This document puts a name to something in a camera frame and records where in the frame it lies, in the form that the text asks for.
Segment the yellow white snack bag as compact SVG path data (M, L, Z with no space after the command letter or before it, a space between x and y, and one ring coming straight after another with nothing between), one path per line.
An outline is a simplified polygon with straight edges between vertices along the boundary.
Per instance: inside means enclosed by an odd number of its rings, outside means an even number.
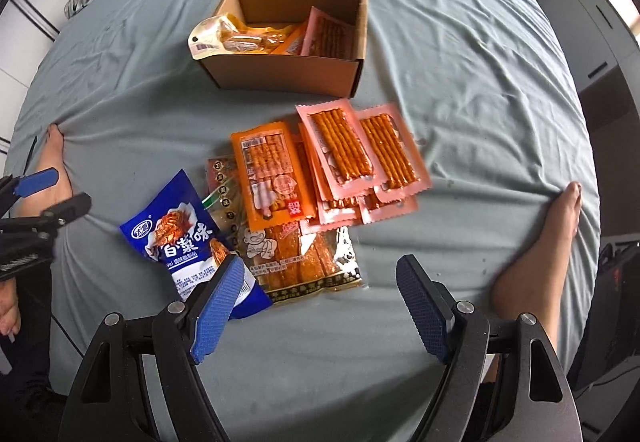
M194 60L222 55L271 54L297 29L251 27L230 12L201 21L190 33L188 46Z

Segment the large clear spicy strip bag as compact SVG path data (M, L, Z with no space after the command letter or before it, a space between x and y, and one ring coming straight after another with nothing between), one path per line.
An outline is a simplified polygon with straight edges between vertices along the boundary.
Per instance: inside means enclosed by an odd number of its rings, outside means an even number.
M272 302L362 284L348 227L320 232L292 222L252 232L235 159L207 160L206 179L209 195L203 200L205 209Z

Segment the orange snack packet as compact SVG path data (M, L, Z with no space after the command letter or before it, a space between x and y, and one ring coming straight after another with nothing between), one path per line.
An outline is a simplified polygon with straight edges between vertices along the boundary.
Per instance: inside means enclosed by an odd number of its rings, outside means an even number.
M252 232L316 215L314 197L285 122L235 132L230 139Z

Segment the cardboard box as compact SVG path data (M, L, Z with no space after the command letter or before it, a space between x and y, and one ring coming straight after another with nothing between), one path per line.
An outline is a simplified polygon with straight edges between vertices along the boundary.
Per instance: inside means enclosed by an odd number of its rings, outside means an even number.
M355 28L352 59L300 56L310 11L317 7ZM221 0L213 16L230 12L251 27L299 28L271 54L196 60L225 90L272 90L354 97L366 59L369 0Z

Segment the bare right foot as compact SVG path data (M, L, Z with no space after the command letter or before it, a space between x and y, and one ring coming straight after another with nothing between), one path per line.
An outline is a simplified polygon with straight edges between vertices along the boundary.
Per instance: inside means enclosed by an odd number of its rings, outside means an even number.
M490 304L502 319L533 314L553 347L558 345L561 299L582 212L582 185L572 182L552 202L544 226L521 257L502 271Z

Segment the pink spicy stick packet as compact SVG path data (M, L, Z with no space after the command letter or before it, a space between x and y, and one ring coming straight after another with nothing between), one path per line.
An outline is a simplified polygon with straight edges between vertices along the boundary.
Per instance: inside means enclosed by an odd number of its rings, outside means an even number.
M363 195L387 182L354 108L347 99L297 105L334 199Z

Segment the light blue bed sheet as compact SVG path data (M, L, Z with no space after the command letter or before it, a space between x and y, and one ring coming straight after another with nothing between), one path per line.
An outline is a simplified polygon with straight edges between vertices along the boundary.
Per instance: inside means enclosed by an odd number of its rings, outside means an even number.
M179 171L204 188L230 135L292 117L308 95L221 90L186 40L220 0L94 0L40 64L6 171L29 170L51 123L90 213L63 228L52 266L50 381L70 390L104 316L157 313L165 270L120 225ZM570 366L597 272L600 202L582 106L536 0L369 0L354 105L396 105L430 171L413 214L352 232L367 284L232 321L200 366L235 441L405 441L442 369L396 287L413 254L459 299L484 305L494 278L538 236L549 202L582 184L582 216L561 303Z

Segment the white cabinet unit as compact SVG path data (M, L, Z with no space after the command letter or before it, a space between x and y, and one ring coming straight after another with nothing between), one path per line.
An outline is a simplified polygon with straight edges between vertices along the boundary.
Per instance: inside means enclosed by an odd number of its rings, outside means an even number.
M639 114L639 40L611 0L537 0L566 57L588 129Z

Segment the blue noodle snack bag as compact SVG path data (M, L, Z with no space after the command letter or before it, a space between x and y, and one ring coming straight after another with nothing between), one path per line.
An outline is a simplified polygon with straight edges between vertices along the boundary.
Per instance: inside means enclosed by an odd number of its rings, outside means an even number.
M166 267L181 300L234 252L184 171L119 229L142 257Z

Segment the pink packet in box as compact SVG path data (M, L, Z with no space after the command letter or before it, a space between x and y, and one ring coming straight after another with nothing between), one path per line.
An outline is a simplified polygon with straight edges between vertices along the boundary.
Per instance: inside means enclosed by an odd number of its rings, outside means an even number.
M355 28L351 24L345 24L313 7L307 21L300 56L351 60L354 35Z

